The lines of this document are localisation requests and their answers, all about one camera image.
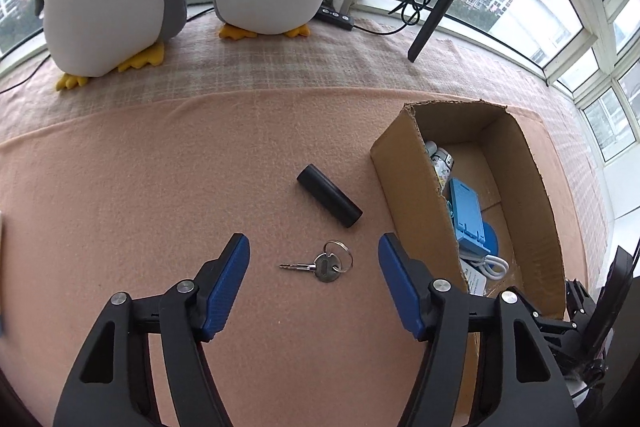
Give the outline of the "blue plastic phone stand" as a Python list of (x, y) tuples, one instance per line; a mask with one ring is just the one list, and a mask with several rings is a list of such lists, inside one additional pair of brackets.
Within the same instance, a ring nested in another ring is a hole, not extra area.
[(452, 178), (449, 181), (449, 196), (452, 226), (459, 247), (484, 258), (488, 251), (484, 247), (484, 221), (476, 192), (459, 179)]

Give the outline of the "round blue case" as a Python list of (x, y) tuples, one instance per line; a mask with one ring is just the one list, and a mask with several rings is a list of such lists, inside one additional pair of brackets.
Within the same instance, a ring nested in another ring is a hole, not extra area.
[(499, 256), (499, 242), (494, 228), (486, 221), (483, 222), (484, 228), (484, 247), (488, 251), (488, 255), (492, 257)]

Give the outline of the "brown cardboard box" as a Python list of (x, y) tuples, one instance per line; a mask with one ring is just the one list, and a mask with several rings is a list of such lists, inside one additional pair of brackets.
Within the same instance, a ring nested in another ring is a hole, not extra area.
[(425, 353), (405, 426), (574, 426), (538, 320), (565, 311), (561, 236), (527, 135), (485, 102), (409, 104), (370, 154), (394, 231), (378, 262)]

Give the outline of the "black cylinder tube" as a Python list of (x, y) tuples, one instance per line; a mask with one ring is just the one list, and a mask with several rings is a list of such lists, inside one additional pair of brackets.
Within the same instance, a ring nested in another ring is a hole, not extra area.
[(362, 216), (362, 210), (319, 168), (307, 165), (297, 182), (345, 228), (351, 228)]

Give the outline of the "checkered pink cloth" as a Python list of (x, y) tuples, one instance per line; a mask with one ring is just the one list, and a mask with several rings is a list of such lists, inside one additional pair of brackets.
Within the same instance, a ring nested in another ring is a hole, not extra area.
[(1, 78), (1, 138), (107, 109), (236, 90), (358, 88), (461, 96), (537, 113), (558, 152), (577, 211), (608, 213), (602, 176), (575, 105), (521, 66), (477, 44), (438, 32), (411, 63), (409, 34), (380, 36), (314, 23), (309, 37), (217, 36), (212, 14), (187, 23), (160, 66), (112, 72), (58, 93), (60, 71), (44, 54)]

